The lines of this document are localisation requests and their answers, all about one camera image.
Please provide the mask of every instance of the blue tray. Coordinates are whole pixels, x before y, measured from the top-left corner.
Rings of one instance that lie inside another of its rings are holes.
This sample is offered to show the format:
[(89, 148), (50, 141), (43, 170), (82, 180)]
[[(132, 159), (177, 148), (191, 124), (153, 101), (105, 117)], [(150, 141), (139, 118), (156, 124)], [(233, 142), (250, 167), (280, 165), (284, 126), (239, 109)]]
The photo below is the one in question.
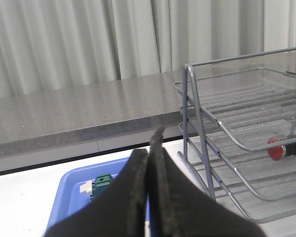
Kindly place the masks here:
[(60, 180), (47, 229), (90, 203), (90, 196), (79, 191), (82, 184), (88, 180), (95, 180), (98, 175), (105, 173), (110, 173), (113, 178), (116, 177), (127, 161), (128, 158), (117, 159), (67, 172)]

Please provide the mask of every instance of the white surface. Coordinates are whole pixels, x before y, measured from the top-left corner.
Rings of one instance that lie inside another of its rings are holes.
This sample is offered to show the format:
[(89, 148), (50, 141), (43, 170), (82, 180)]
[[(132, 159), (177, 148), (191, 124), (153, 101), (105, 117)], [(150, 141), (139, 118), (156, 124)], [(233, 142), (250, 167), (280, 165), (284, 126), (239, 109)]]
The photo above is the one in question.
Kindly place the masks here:
[[(182, 141), (165, 143), (164, 147), (187, 174), (188, 169), (177, 156), (177, 151), (183, 149)], [(0, 237), (42, 236), (59, 181), (66, 172), (86, 165), (125, 158), (130, 154), (131, 150), (128, 150), (0, 176)], [(189, 151), (189, 157), (197, 160), (193, 151)], [(189, 178), (196, 182), (193, 176), (189, 175)], [(239, 213), (228, 197), (219, 198), (218, 202)], [(296, 236), (296, 216), (262, 224), (261, 227), (269, 237)]]

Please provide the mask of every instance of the granite countertop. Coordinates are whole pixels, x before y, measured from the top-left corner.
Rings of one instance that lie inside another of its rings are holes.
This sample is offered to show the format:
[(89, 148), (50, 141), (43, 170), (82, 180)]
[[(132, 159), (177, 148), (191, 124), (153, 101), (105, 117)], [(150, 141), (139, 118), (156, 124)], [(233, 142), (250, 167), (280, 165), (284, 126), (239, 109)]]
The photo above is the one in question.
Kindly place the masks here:
[[(195, 68), (198, 78), (258, 67), (296, 72), (296, 51)], [(178, 125), (175, 71), (0, 99), (0, 157)]]

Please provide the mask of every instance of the green electronic component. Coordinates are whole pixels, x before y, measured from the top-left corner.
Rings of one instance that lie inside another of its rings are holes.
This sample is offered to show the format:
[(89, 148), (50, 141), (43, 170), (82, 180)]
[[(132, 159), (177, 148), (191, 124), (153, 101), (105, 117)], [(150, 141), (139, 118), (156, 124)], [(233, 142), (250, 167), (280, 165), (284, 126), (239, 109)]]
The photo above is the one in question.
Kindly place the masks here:
[(92, 182), (92, 194), (90, 200), (94, 201), (113, 181), (110, 174), (101, 174), (97, 176), (95, 182)]

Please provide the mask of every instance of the red object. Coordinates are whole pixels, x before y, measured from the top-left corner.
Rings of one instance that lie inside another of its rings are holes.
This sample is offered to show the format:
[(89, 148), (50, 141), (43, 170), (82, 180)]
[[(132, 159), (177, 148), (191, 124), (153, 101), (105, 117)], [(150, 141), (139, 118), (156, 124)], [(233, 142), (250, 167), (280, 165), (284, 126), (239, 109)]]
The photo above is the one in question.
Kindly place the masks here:
[[(272, 137), (267, 141), (269, 144), (273, 142), (278, 142), (278, 139)], [(283, 157), (283, 146), (268, 148), (267, 152), (273, 160), (280, 160)]]

